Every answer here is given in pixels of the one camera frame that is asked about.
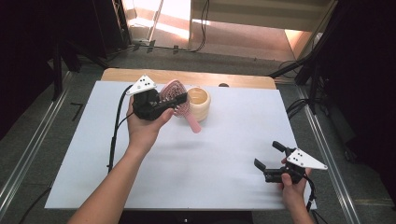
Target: cable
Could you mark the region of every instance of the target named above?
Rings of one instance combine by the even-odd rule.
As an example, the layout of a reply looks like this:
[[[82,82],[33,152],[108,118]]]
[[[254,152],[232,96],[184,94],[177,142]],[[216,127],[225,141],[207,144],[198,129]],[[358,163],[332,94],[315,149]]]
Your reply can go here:
[[[296,115],[301,109],[304,108],[307,104],[309,104],[309,99],[299,99],[294,101],[288,109],[286,109],[286,113],[288,114],[288,118],[291,119]]]
[[[308,177],[308,175],[304,174],[303,178],[308,181],[309,186],[311,187],[311,194],[309,195],[308,203],[306,204],[306,211],[309,212],[309,210],[311,209],[312,202],[317,198],[315,196],[317,190],[315,189],[314,182]]]
[[[277,70],[279,70],[280,67],[281,67],[284,63],[297,63],[297,61],[285,61],[285,62],[281,63],[281,64],[277,67]],[[285,74],[282,74],[282,76],[283,76],[283,77],[286,77],[286,78],[294,78],[294,77],[288,77],[288,76],[286,76]]]
[[[324,221],[324,223],[329,224],[317,211],[312,210],[311,213],[315,217],[315,220],[317,221],[317,223],[318,223],[318,218],[316,216],[320,217],[320,219],[322,221]]]
[[[205,24],[204,24],[204,12],[206,9],[206,15],[205,15]],[[206,1],[205,5],[204,5],[204,9],[202,10],[202,14],[201,14],[201,30],[202,30],[202,41],[201,41],[201,45],[198,47],[198,49],[193,50],[193,52],[197,52],[201,49],[204,48],[205,46],[205,42],[206,42],[206,23],[207,23],[207,14],[209,12],[209,0]]]
[[[42,192],[37,199],[30,205],[30,207],[26,210],[26,212],[23,214],[23,217],[21,218],[21,221],[19,222],[20,224],[24,223],[24,220],[27,218],[29,215],[30,211],[35,207],[35,205],[52,189],[52,181],[49,183],[48,187],[44,192]]]
[[[110,171],[113,169],[113,161],[114,161],[114,152],[116,150],[116,142],[117,142],[117,132],[119,130],[120,125],[127,119],[129,118],[133,113],[131,113],[130,115],[127,116],[127,118],[123,119],[121,123],[119,123],[120,120],[120,112],[121,112],[121,107],[122,107],[122,102],[123,99],[125,98],[126,92],[131,89],[133,85],[128,86],[125,91],[122,93],[121,98],[120,98],[120,102],[119,102],[119,107],[117,109],[117,116],[116,116],[116,123],[114,125],[114,134],[113,137],[111,138],[111,145],[110,145],[110,158],[108,161],[108,172],[110,173]]]

